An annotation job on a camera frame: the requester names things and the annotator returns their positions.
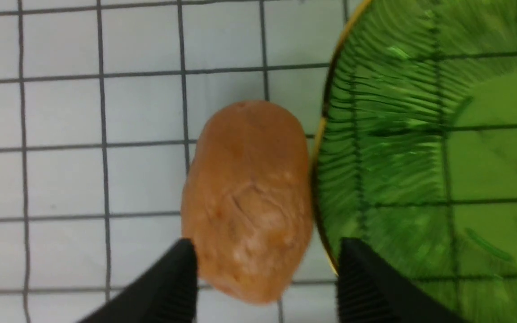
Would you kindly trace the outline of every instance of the gold rim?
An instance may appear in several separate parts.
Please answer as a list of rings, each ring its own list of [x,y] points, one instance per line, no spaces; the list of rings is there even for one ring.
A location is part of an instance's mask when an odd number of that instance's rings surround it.
[[[336,45],[336,48],[333,53],[332,60],[330,61],[330,67],[328,71],[328,75],[326,76],[326,84],[324,86],[324,96],[322,101],[322,116],[320,117],[320,122],[318,123],[318,131],[316,131],[316,136],[314,137],[314,149],[312,151],[311,157],[311,165],[310,165],[310,177],[311,177],[311,186],[312,186],[312,200],[313,200],[313,209],[314,209],[314,218],[316,221],[316,228],[318,230],[318,235],[320,236],[320,240],[322,241],[322,245],[324,247],[324,252],[326,253],[326,258],[330,263],[334,274],[338,276],[338,260],[334,259],[332,256],[332,250],[330,249],[330,243],[328,237],[326,236],[326,232],[324,231],[324,225],[322,223],[322,217],[320,216],[320,209],[318,207],[318,192],[316,188],[316,162],[318,160],[318,153],[320,151],[320,143],[322,142],[322,137],[324,137],[324,130],[326,129],[326,119],[328,118],[328,109],[330,108],[330,88],[332,86],[332,80],[334,77],[334,68],[336,67],[336,62],[338,57],[342,51],[342,47],[344,46],[344,42],[348,35],[350,35],[351,30],[358,22],[359,18],[368,8],[373,0],[364,0],[356,9],[356,11],[352,14],[349,21],[346,23],[346,27],[344,27]]]

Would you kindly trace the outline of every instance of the potato skin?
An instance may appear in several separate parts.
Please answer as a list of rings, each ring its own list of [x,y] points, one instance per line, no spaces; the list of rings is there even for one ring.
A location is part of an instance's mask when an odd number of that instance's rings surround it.
[[[209,119],[181,205],[199,276],[246,303],[279,299],[310,243],[306,136],[287,110],[260,100]]]

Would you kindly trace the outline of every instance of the black grid line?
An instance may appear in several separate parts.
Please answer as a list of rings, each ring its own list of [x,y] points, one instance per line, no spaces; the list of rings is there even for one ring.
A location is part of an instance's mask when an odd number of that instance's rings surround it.
[[[342,0],[342,19],[344,20],[344,24],[346,25],[351,17],[351,8],[348,4],[348,0]]]
[[[255,2],[258,0],[182,0],[183,6],[202,5],[202,4],[219,4],[224,2]],[[265,1],[292,1],[292,0],[265,0]],[[112,9],[131,9],[131,8],[149,8],[161,6],[176,6],[178,0],[163,0],[158,2],[137,2],[133,4],[96,4],[95,6],[76,6],[63,8],[47,8],[47,9],[30,9],[30,10],[6,10],[0,11],[0,17],[3,16],[19,16],[32,14],[53,14],[53,13],[69,13],[69,12],[85,12],[94,10],[112,10]]]
[[[179,51],[180,51],[180,76],[181,76],[181,95],[183,98],[183,145],[185,155],[185,169],[188,171],[191,167],[191,156],[189,150],[189,135],[188,135],[188,102],[187,102],[187,68],[185,63],[185,37],[183,24],[183,0],[177,0],[177,16],[179,21]]]
[[[438,7],[440,6],[440,0],[432,0],[431,2],[433,6],[433,23],[434,26],[430,29],[430,33],[432,35],[434,45],[433,45],[433,55],[435,57],[441,56],[441,47],[440,47],[440,16],[438,13]],[[443,76],[440,66],[439,60],[433,61],[434,66],[434,74],[435,74],[435,84],[436,84],[436,100],[437,106],[440,110],[439,113],[439,124],[446,126],[447,118],[444,109],[443,102]],[[448,235],[450,237],[451,251],[450,257],[452,261],[452,282],[454,284],[454,292],[456,293],[456,303],[454,304],[456,311],[458,314],[462,315],[462,302],[460,301],[460,280],[458,276],[460,274],[460,261],[458,255],[458,237],[456,234],[456,224],[454,222],[454,206],[451,204],[452,201],[452,187],[451,187],[451,174],[450,174],[450,162],[448,156],[448,142],[447,139],[449,137],[449,133],[445,131],[441,138],[441,158],[442,158],[442,171],[443,171],[443,183],[444,190],[447,202],[447,225],[448,225]]]
[[[163,211],[163,212],[145,212],[145,213],[110,213],[109,219],[120,218],[152,218],[152,217],[178,217],[180,211]],[[30,223],[34,222],[53,222],[53,221],[84,221],[89,219],[105,219],[106,214],[65,214],[65,215],[31,215],[28,219]],[[5,217],[0,218],[0,223],[18,223],[23,222],[23,217]]]
[[[185,70],[186,75],[201,75],[201,74],[218,74],[218,73],[238,73],[238,72],[261,72],[265,68],[268,71],[284,71],[284,70],[306,70],[310,68],[328,68],[328,63],[310,63],[310,64],[289,64],[289,65],[273,65],[268,67],[226,67],[213,68],[208,70]],[[120,72],[120,73],[104,73],[99,74],[80,74],[80,75],[57,75],[57,76],[37,76],[31,78],[23,78],[23,82],[47,82],[59,80],[86,80],[103,78],[133,78],[139,76],[180,76],[183,71],[153,71],[153,72]],[[8,78],[0,79],[0,84],[17,83],[19,79]]]
[[[18,8],[18,33],[19,33],[19,71],[18,76],[23,78],[23,61],[24,61],[24,44],[23,44],[23,2],[17,0]],[[21,98],[21,170],[23,176],[23,243],[25,245],[25,276],[23,278],[23,289],[21,291],[23,298],[23,314],[25,322],[31,323],[31,315],[29,314],[29,280],[31,278],[31,248],[29,245],[29,187],[27,185],[27,129],[25,121],[25,84],[19,82],[20,98]]]
[[[355,67],[358,62],[355,60],[353,63],[353,67]],[[363,166],[363,156],[361,153],[360,147],[360,135],[359,135],[359,119],[358,119],[358,108],[356,99],[356,82],[351,81],[351,87],[349,88],[351,93],[351,108],[352,108],[352,123],[353,123],[353,133],[352,138],[354,141],[354,149],[355,149],[355,190],[357,199],[359,202],[359,206],[357,207],[357,211],[359,213],[359,229],[360,229],[360,238],[362,241],[368,242],[368,226],[367,226],[367,210],[368,210],[368,202],[365,197],[365,189],[364,189],[364,166]]]
[[[105,300],[111,299],[111,222],[109,203],[109,162],[107,161],[107,116],[105,110],[105,78],[103,77],[103,15],[97,0],[97,46],[99,52],[99,92],[101,98],[101,153],[103,157],[103,199],[105,208]]]
[[[264,7],[265,0],[258,0],[258,15],[260,20],[260,43],[261,43],[261,55],[263,60],[263,88],[264,88],[264,99],[266,101],[271,100],[271,91],[269,88],[268,80],[268,54],[267,54],[267,24],[265,22],[266,12]],[[285,323],[285,311],[283,309],[283,298],[281,297],[276,302],[276,309],[278,313],[279,323]]]
[[[307,139],[313,139],[314,135],[306,135]],[[27,151],[63,151],[75,149],[99,149],[99,148],[129,148],[129,147],[152,147],[152,146],[168,146],[168,145],[183,145],[195,144],[196,139],[188,140],[161,140],[161,141],[135,141],[129,143],[97,143],[97,144],[81,144],[81,145],[49,145],[49,146],[27,146],[24,149]],[[18,153],[22,151],[22,147],[2,147],[0,153]]]
[[[468,282],[494,282],[496,281],[496,276],[458,276],[458,278],[462,281]],[[502,279],[504,281],[515,281],[517,280],[517,275],[503,275]],[[424,278],[410,278],[413,282],[418,283],[436,283],[436,282],[452,282],[455,280],[454,276],[440,276],[440,277],[424,277]],[[292,282],[291,286],[332,286],[336,284],[336,280],[328,279],[328,280],[302,280],[297,282]],[[127,288],[126,286],[111,286],[111,291],[113,292],[121,292]],[[213,290],[214,288],[210,285],[199,286],[199,290]],[[84,287],[65,287],[65,288],[30,288],[29,294],[33,295],[51,295],[51,294],[82,294],[82,293],[90,293],[90,292],[105,292],[106,288],[101,286],[84,286]],[[13,295],[21,295],[23,293],[23,289],[0,289],[0,296],[13,296]]]

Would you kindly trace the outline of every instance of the green plate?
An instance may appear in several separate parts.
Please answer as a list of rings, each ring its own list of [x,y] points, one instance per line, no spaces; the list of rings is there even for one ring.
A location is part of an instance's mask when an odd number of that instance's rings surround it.
[[[312,167],[336,271],[360,237],[475,323],[517,322],[517,0],[366,0]]]

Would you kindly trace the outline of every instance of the white grid surface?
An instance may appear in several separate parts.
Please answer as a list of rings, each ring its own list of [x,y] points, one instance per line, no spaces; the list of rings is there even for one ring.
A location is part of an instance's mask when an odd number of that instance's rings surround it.
[[[0,323],[74,323],[160,257],[221,107],[271,100],[312,138],[360,2],[0,0]],[[203,283],[197,321],[336,322],[333,279],[314,233],[278,304]]]

